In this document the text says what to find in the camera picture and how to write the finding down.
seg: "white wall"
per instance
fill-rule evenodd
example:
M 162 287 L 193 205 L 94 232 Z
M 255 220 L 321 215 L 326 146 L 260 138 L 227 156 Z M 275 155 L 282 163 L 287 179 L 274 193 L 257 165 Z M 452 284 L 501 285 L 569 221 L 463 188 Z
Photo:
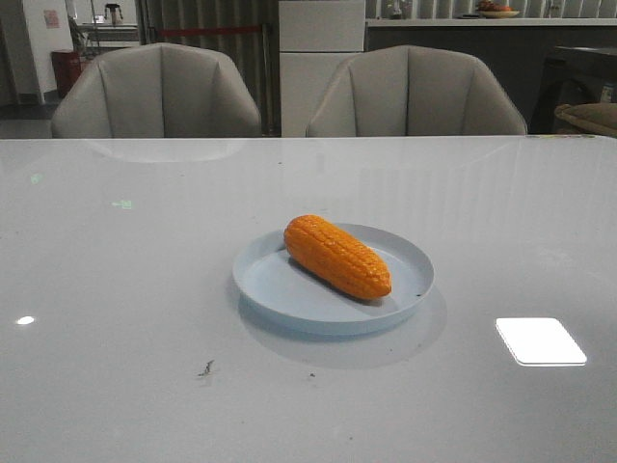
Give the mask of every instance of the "white wall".
M 0 20 L 18 94 L 37 95 L 39 82 L 21 0 L 0 0 Z
M 93 10 L 90 0 L 73 0 L 73 3 L 75 5 L 75 11 L 77 12 L 77 24 L 92 23 Z M 117 3 L 122 10 L 122 16 L 124 16 L 122 22 L 124 24 L 137 24 L 137 13 L 134 0 L 94 0 L 93 3 L 95 14 L 105 14 L 105 4 Z M 107 13 L 106 23 L 112 23 L 109 12 Z
M 40 102 L 43 102 L 42 94 L 57 88 L 56 76 L 51 64 L 51 52 L 73 49 L 68 28 L 67 6 L 65 0 L 22 0 L 22 2 L 39 80 Z M 55 10 L 58 13 L 59 28 L 47 29 L 43 13 L 45 10 Z

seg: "light blue plate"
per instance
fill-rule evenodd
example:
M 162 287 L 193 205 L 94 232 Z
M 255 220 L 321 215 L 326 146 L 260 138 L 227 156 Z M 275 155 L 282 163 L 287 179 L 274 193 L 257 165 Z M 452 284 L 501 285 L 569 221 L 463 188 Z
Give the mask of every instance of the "light blue plate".
M 233 279 L 249 306 L 277 324 L 318 335 L 371 333 L 411 316 L 433 285 L 431 260 L 387 231 L 337 225 L 386 262 L 392 277 L 388 296 L 366 302 L 337 291 L 301 268 L 287 253 L 282 231 L 272 231 L 249 244 L 233 264 Z

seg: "corn cob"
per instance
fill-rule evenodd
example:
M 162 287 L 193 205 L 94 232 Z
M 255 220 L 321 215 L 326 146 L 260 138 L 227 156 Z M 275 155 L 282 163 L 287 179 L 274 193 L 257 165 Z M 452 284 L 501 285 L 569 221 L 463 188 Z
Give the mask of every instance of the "corn cob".
M 391 291 L 386 263 L 347 231 L 317 215 L 296 217 L 284 231 L 289 254 L 337 289 L 359 299 Z

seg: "gray chair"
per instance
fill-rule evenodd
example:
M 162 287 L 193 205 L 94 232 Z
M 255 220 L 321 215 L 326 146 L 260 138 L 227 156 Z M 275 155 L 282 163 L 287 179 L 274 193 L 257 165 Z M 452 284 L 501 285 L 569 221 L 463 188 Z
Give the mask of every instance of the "gray chair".
M 407 45 L 342 62 L 307 128 L 309 137 L 525 133 L 523 116 L 480 60 Z
M 257 137 L 259 112 L 233 61 L 155 43 L 87 66 L 51 121 L 55 138 Z

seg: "white table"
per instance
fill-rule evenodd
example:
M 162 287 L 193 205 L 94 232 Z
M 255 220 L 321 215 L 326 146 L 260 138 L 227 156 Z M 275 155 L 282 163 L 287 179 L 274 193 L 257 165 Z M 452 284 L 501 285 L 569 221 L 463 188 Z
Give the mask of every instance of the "white table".
M 616 185 L 601 137 L 0 142 L 0 461 L 614 463 Z M 434 290 L 347 340 L 255 316 L 234 257 L 307 212 Z M 519 365 L 500 317 L 586 364 Z

